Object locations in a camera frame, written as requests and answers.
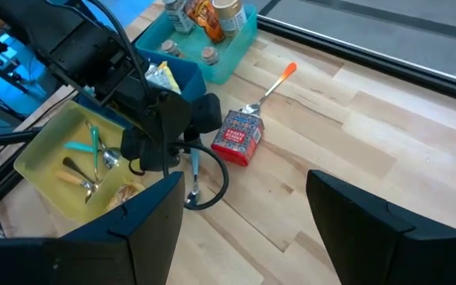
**wooden table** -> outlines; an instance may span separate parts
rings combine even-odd
[[[151,6],[128,35],[135,38],[162,8]],[[225,85],[207,90],[226,114],[256,101],[291,61],[298,70],[265,103],[266,130],[250,166],[229,165],[222,202],[184,212],[169,284],[339,283],[307,203],[308,169],[456,227],[456,100],[266,32]],[[189,189],[188,166],[178,169]],[[200,181],[207,198],[221,184],[205,157]],[[10,237],[57,237],[78,226],[26,181],[0,203],[0,218]]]

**blue plastic bin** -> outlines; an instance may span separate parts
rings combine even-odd
[[[167,61],[168,67],[170,67],[173,77],[180,87],[180,95],[186,100],[190,102],[194,101],[206,93],[207,88],[205,87],[202,71],[198,67],[198,64],[192,63],[188,60],[179,59],[175,56],[164,55],[153,51],[139,51],[139,54],[155,64]],[[97,106],[89,98],[80,96],[78,103],[110,119],[111,121],[120,124],[123,127],[131,126],[131,123],[129,123],[117,112],[111,108],[102,108]]]
[[[185,59],[198,63],[205,80],[222,84],[230,78],[238,63],[248,51],[257,36],[257,9],[253,5],[244,5],[247,23],[233,39],[225,39],[220,44],[213,44],[203,28],[196,26],[189,35],[176,32],[168,15],[162,13],[140,36],[135,46],[140,51],[159,51],[165,40],[177,43]],[[210,46],[218,49],[219,62],[213,66],[203,63],[201,52]]]

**food item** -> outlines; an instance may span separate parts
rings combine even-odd
[[[156,85],[172,90],[177,94],[181,94],[181,88],[175,81],[172,71],[168,67],[168,63],[166,61],[162,62],[155,70],[155,72],[146,75],[146,79]]]
[[[259,116],[231,110],[215,136],[211,149],[220,158],[247,166],[263,134]]]
[[[184,57],[181,53],[181,50],[173,40],[165,40],[163,44],[161,44],[161,50],[169,55]]]
[[[225,35],[234,38],[247,23],[244,6],[240,0],[213,0],[212,5]]]
[[[205,47],[202,50],[202,59],[207,65],[215,65],[219,61],[219,53],[215,47]]]
[[[136,183],[123,184],[119,189],[117,189],[116,194],[112,197],[107,206],[107,211],[111,211],[114,208],[118,207],[122,203],[133,198],[139,194],[139,188],[143,188],[142,185]]]
[[[210,0],[189,0],[186,4],[186,12],[198,26],[203,27],[214,44],[220,43],[225,38],[218,15]]]
[[[173,27],[180,33],[189,34],[195,28],[195,23],[185,12],[186,0],[163,0],[163,2]]]

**yellow plastic bin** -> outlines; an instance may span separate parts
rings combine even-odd
[[[28,144],[13,165],[64,216],[80,223],[90,222],[104,214],[110,199],[122,184],[142,183],[140,177],[129,171],[128,160],[121,158],[119,166],[108,170],[103,165],[101,153],[98,154],[98,169],[102,182],[88,203],[85,203],[86,188],[56,177],[60,170],[80,177],[63,165],[63,159],[70,157],[84,173],[94,178],[92,153],[63,148],[68,141],[91,145],[87,120],[99,127],[100,138],[107,147],[120,147],[121,126],[70,101]]]

